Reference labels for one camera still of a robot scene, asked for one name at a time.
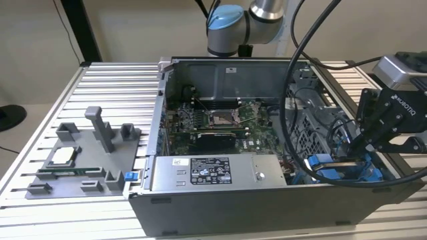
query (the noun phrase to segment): power supply label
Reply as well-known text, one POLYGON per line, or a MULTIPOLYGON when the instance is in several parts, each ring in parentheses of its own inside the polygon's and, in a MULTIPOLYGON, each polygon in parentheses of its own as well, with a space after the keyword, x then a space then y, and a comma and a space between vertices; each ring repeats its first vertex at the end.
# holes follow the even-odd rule
POLYGON ((232 169, 228 157, 192 158, 190 169, 190 182, 194 185, 232 183, 232 169))

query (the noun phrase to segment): green circuit board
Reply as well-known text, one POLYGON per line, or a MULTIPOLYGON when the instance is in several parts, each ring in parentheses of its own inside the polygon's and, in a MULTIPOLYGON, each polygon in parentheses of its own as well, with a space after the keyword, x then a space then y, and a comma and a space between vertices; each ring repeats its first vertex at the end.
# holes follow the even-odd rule
POLYGON ((192 110, 178 108, 170 117, 168 143, 172 156, 199 154, 275 154, 283 156, 276 131, 272 127, 267 106, 255 100, 242 101, 236 109, 192 110), (230 134, 235 146, 227 149, 196 151, 200 134, 230 134))

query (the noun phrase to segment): black stand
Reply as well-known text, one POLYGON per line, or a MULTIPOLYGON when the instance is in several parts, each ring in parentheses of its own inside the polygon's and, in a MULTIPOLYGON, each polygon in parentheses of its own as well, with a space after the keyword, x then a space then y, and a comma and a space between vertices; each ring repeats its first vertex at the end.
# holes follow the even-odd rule
POLYGON ((0 132, 13 128, 27 117, 25 108, 19 105, 0 107, 0 132))

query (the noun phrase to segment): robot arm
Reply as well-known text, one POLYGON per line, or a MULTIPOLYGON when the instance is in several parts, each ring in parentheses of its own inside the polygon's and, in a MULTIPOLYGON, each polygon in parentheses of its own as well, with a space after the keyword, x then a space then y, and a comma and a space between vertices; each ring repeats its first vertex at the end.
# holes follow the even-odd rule
POLYGON ((398 52, 383 56, 374 73, 382 90, 363 89, 356 113, 359 135, 350 143, 348 156, 366 149, 382 153, 427 154, 422 133, 427 130, 427 52, 398 52), (402 145, 390 141, 415 134, 402 145))
POLYGON ((207 23, 207 51, 231 57, 239 45, 267 44, 283 26, 283 0, 255 0, 246 11, 239 5, 222 5, 207 23))

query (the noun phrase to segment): blue latch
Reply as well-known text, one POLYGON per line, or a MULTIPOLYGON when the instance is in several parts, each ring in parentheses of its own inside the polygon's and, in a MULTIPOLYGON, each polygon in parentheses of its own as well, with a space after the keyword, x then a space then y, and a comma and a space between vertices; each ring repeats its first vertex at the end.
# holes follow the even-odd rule
POLYGON ((124 181, 127 182, 135 182, 139 180, 139 176, 140 174, 138 172, 132 172, 132 171, 128 171, 126 174, 124 174, 124 181))

